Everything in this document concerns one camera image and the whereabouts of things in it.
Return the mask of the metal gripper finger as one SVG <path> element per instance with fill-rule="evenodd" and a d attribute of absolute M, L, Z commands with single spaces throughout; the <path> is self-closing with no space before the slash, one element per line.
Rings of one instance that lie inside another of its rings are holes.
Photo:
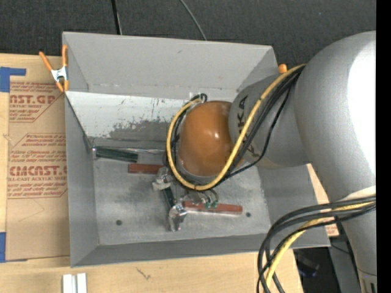
<path fill-rule="evenodd" d="M 172 175 L 170 170 L 167 167 L 161 167 L 157 174 L 155 180 L 152 182 L 153 190 L 164 190 L 169 188 L 172 184 Z"/>
<path fill-rule="evenodd" d="M 168 221 L 170 230 L 175 232 L 180 230 L 180 225 L 183 223 L 188 212 L 182 204 L 176 204 L 169 210 Z"/>

